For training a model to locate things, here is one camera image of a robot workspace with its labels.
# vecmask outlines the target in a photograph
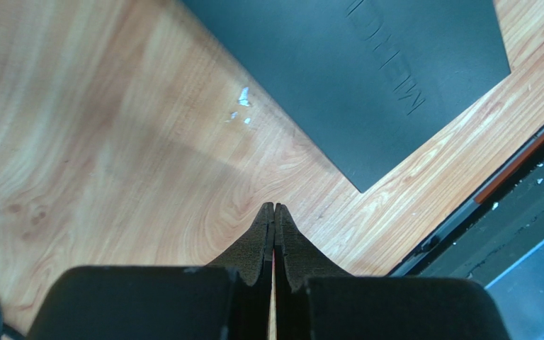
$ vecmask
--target dark gray mat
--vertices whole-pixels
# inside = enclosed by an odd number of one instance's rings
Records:
[[[509,74],[492,0],[183,0],[364,192]]]

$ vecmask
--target black rubber pad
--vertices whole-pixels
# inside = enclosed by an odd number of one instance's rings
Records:
[[[183,2],[362,192],[510,72],[492,0]]]

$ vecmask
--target white debris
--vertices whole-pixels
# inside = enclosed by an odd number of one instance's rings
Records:
[[[246,87],[241,92],[241,96],[239,97],[239,104],[243,106],[251,106],[251,104],[249,103],[249,99],[247,99],[248,96],[249,96],[249,88]]]
[[[230,123],[231,120],[235,119],[237,117],[237,115],[239,115],[238,112],[233,112],[233,113],[230,113],[230,119],[229,120],[226,120],[224,123]]]

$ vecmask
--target gray metal surface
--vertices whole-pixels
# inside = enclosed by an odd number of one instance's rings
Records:
[[[544,160],[420,275],[486,285],[544,239]]]
[[[522,227],[528,227],[527,225],[530,224],[529,220],[526,216],[524,217],[524,220],[526,221],[525,224],[522,224],[520,222],[514,221],[517,218],[522,217],[522,215],[530,215],[529,213],[532,213],[532,210],[536,210],[535,213],[542,213],[543,206],[537,205],[540,209],[535,209],[532,205],[530,205],[530,200],[519,200],[519,196],[529,196],[533,200],[539,200],[541,197],[544,198],[544,147],[541,147],[540,149],[535,150],[536,142],[538,141],[538,138],[544,135],[544,126],[542,126],[537,133],[535,133],[524,145],[517,150],[509,158],[508,161],[506,161],[500,169],[498,169],[492,176],[490,176],[484,184],[482,184],[460,207],[458,207],[454,212],[452,212],[429,236],[421,242],[421,244],[415,248],[410,254],[408,254],[404,260],[402,260],[402,263],[400,263],[396,268],[392,270],[391,275],[392,276],[403,276],[403,275],[418,275],[421,272],[424,276],[455,276],[455,277],[466,277],[469,276],[469,274],[473,275],[473,272],[471,271],[461,271],[460,273],[451,272],[454,270],[456,266],[460,266],[464,263],[471,263],[474,262],[474,265],[477,265],[484,261],[482,258],[479,260],[479,257],[477,259],[474,259],[472,257],[469,257],[472,253],[471,251],[474,251],[478,248],[480,248],[480,244],[486,243],[487,240],[494,240],[491,235],[488,235],[489,233],[479,233],[477,236],[473,236],[475,240],[473,241],[475,244],[472,244],[470,248],[463,248],[463,241],[466,243],[468,240],[468,237],[461,237],[461,239],[458,240],[458,242],[455,242],[457,244],[452,244],[452,239],[454,237],[449,237],[451,233],[453,233],[457,229],[461,228],[467,228],[467,230],[473,230],[473,232],[466,234],[476,234],[475,230],[490,230],[490,232],[499,232],[502,229],[508,229],[511,228],[511,232],[517,232]],[[508,196],[515,196],[515,198],[505,198],[506,205],[503,204],[503,200],[501,198],[497,198],[496,200],[500,200],[499,206],[497,207],[497,212],[491,212],[493,215],[513,215],[513,211],[518,215],[518,217],[513,217],[512,221],[509,221],[508,223],[499,223],[499,227],[493,227],[489,224],[489,221],[487,220],[480,220],[476,222],[475,224],[471,225],[471,221],[475,221],[475,217],[471,218],[474,213],[482,214],[483,212],[476,211],[478,208],[484,209],[485,207],[480,206],[475,202],[475,198],[478,197],[480,193],[482,193],[488,186],[495,186],[495,181],[498,181],[500,177],[502,177],[505,173],[505,171],[511,171],[510,166],[513,165],[515,162],[520,159],[520,157],[524,157],[526,153],[529,153],[530,151],[533,152],[535,156],[531,157],[530,159],[527,159],[526,163],[532,162],[532,166],[535,166],[538,163],[542,163],[543,167],[542,169],[536,167],[536,169],[532,170],[536,174],[528,174],[526,173],[529,168],[528,165],[524,165],[523,167],[520,167],[519,170],[516,173],[509,174],[509,180],[512,183],[517,183],[516,181],[519,178],[522,178],[522,182],[520,182],[518,185],[516,184],[516,188],[512,190],[508,194]],[[533,191],[530,191],[529,188],[537,183],[537,180],[539,178],[543,179],[543,186],[539,186]],[[486,202],[484,205],[490,207],[494,203],[493,200],[491,200],[492,196],[490,196],[489,202]],[[519,205],[512,205],[512,208],[507,211],[505,211],[505,206],[509,207],[510,201],[519,202]],[[539,235],[537,239],[535,239],[533,242],[539,242],[541,239],[543,239],[544,235]],[[427,244],[431,243],[432,239],[437,239],[437,249],[434,249],[432,252],[429,251],[423,251]],[[452,248],[451,246],[454,246],[454,249],[449,250],[450,254],[444,257],[443,260],[439,260],[436,262],[436,257],[439,256],[439,254],[446,248],[446,245],[448,245],[448,249]],[[491,251],[488,251],[486,254],[490,253],[496,253],[494,249],[491,249]]]
[[[509,74],[492,0],[183,0],[364,192]]]
[[[544,240],[486,289],[513,340],[544,340]]]

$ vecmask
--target wood grain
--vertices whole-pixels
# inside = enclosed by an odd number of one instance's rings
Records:
[[[73,266],[209,262],[266,201],[387,273],[544,123],[544,1],[496,6],[513,74],[360,194],[177,2],[0,0],[7,321]]]

